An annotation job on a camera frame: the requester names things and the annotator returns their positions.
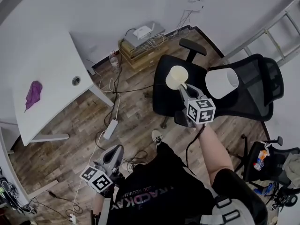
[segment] white wire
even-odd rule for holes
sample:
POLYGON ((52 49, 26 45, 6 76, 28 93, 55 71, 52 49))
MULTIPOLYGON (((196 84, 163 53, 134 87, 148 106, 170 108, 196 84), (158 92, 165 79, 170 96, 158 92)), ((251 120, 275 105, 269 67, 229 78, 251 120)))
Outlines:
POLYGON ((109 91, 104 91, 104 90, 102 90, 101 88, 100 88, 100 85, 101 85, 101 82, 102 82, 102 76, 95 70, 95 69, 93 69, 94 71, 95 71, 95 73, 98 75, 98 76, 100 76, 100 82, 99 82, 99 85, 98 85, 98 87, 99 87, 99 89, 101 90, 101 91, 103 91, 103 92, 113 92, 113 89, 114 89, 114 80, 113 80, 113 78, 111 78, 110 80, 109 80, 109 91))
POLYGON ((118 117, 118 110, 119 110, 119 105, 120 105, 120 101, 121 101, 121 95, 119 93, 118 93, 118 95, 119 95, 119 103, 118 103, 118 107, 117 107, 116 120, 118 117))
MULTIPOLYGON (((90 159, 89 159, 88 165, 90 164, 90 160, 92 159, 92 156, 94 155, 94 153, 95 153, 95 151, 96 151, 96 148, 97 148, 97 145, 98 145, 98 143, 99 143, 99 141, 100 141, 100 138, 101 138, 102 134, 103 134, 105 131, 106 131, 106 130, 104 130, 104 131, 100 134, 100 137, 99 137, 99 139, 98 139, 98 142, 97 142, 97 144, 96 144, 96 146, 95 146, 95 148, 94 148, 94 151, 93 151, 93 153, 92 153, 92 155, 91 155, 91 157, 90 157, 90 159)), ((77 195, 78 195, 78 191, 79 191, 79 189, 80 189, 80 185, 81 185, 81 182, 82 182, 82 181, 83 181, 83 180, 81 179, 81 181, 80 181, 80 183, 79 183, 79 186, 78 186, 78 189, 77 189, 77 191, 76 191, 76 195, 75 195, 74 200, 73 200, 73 213, 72 213, 72 214, 74 214, 74 203, 75 203, 76 197, 77 197, 77 195)))
POLYGON ((148 37, 147 43, 143 44, 142 48, 144 50, 150 50, 150 49, 153 49, 153 48, 158 49, 164 43, 165 39, 171 40, 171 41, 177 41, 177 40, 180 40, 182 38, 188 37, 189 34, 190 34, 190 32, 191 32, 190 15, 192 14, 193 11, 190 11, 188 13, 188 15, 184 17, 185 12, 186 12, 186 10, 183 11, 182 16, 180 18, 180 21, 177 24, 176 30, 174 32, 170 33, 168 36, 165 36, 164 33, 160 33, 160 34, 157 34, 157 35, 155 35, 153 37, 148 37), (185 34, 185 35, 183 35, 183 36, 181 36, 181 37, 179 37, 179 38, 174 39, 176 37, 176 35, 181 32, 181 29, 182 29, 182 27, 183 27, 183 25, 184 25, 184 23, 186 22, 187 19, 189 21, 189 31, 188 31, 188 33, 185 34), (156 41, 155 41, 155 39, 159 39, 159 38, 162 38, 163 41, 161 43, 157 44, 156 41))

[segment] wall outlet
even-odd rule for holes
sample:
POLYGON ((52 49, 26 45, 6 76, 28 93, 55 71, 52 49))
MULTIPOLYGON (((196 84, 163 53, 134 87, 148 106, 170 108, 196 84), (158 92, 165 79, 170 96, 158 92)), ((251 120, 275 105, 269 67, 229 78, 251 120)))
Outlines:
POLYGON ((203 7, 204 7, 204 3, 202 1, 187 0, 184 9, 187 11, 200 12, 203 7))

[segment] purple cloth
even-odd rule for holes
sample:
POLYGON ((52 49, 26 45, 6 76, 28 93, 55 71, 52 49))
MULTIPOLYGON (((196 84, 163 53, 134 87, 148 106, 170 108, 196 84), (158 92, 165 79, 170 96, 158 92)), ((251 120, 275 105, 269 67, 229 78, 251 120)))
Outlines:
POLYGON ((42 84, 39 81, 33 81, 30 89, 28 91, 27 97, 26 97, 26 110, 30 109, 32 105, 34 105, 36 102, 40 100, 40 94, 42 91, 42 84))

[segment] black shirt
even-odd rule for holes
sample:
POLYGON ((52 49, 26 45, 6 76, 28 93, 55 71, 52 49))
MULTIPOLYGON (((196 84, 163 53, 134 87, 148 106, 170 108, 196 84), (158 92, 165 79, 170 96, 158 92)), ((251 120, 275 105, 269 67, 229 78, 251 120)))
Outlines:
MULTIPOLYGON (((185 218, 211 215, 215 205, 212 194, 182 165, 181 160, 174 162, 157 156, 129 175, 117 193, 107 224, 183 225, 185 218)), ((267 224, 264 203, 233 171, 219 171, 212 187, 219 195, 241 200, 255 224, 267 224)))

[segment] plastic bottle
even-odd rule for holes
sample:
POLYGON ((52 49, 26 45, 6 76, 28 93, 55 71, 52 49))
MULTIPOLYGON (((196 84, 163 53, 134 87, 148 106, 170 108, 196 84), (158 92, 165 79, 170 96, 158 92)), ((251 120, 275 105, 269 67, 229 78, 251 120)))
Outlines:
POLYGON ((109 53, 109 61, 111 62, 111 65, 113 67, 116 67, 116 66, 119 65, 119 61, 118 61, 118 58, 115 54, 115 51, 112 51, 112 52, 109 53))
POLYGON ((260 171, 262 169, 262 167, 258 163, 253 163, 253 166, 258 171, 260 171))
POLYGON ((259 164, 261 168, 264 166, 264 162, 261 159, 258 158, 256 162, 259 164))

